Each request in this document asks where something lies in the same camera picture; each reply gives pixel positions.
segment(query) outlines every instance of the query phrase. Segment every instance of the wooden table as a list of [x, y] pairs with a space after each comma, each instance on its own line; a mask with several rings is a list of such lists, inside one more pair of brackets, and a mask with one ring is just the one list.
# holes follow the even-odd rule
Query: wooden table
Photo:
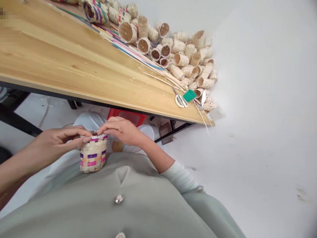
[[168, 136], [203, 124], [192, 102], [179, 108], [173, 89], [143, 72], [167, 81], [162, 76], [47, 2], [26, 2], [4, 0], [0, 6], [6, 16], [0, 26], [0, 86], [185, 122]]

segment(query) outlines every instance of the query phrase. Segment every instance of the white sleeve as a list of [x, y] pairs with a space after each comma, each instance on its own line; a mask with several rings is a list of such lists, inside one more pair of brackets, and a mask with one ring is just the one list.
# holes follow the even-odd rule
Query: white sleeve
[[181, 194], [190, 191], [204, 192], [203, 186], [199, 185], [188, 170], [177, 161], [161, 175], [167, 178]]

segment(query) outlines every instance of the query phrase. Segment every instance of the hand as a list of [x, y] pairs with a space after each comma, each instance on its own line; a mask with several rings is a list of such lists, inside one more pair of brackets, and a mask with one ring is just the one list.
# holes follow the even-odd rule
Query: hand
[[109, 120], [99, 128], [98, 134], [101, 133], [114, 135], [124, 144], [137, 147], [141, 147], [145, 141], [150, 139], [139, 131], [132, 122], [122, 117], [110, 117]]
[[83, 126], [46, 130], [11, 159], [23, 165], [28, 172], [37, 173], [67, 152], [88, 143], [91, 136], [91, 132]]

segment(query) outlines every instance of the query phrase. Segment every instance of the fingernail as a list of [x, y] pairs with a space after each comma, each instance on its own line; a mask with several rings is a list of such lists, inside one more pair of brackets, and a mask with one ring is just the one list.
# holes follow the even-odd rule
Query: fingernail
[[83, 142], [84, 142], [84, 143], [88, 143], [89, 141], [91, 141], [91, 137], [85, 137], [85, 138], [83, 139]]

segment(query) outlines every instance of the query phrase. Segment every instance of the person's left hand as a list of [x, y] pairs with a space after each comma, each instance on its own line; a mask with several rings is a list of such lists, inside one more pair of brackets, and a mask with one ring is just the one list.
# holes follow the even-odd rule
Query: person's left hand
[[91, 132], [87, 131], [83, 126], [49, 129], [43, 131], [34, 141], [11, 159], [24, 166], [29, 173], [37, 173], [54, 163], [67, 152], [88, 143], [91, 140], [91, 136]]

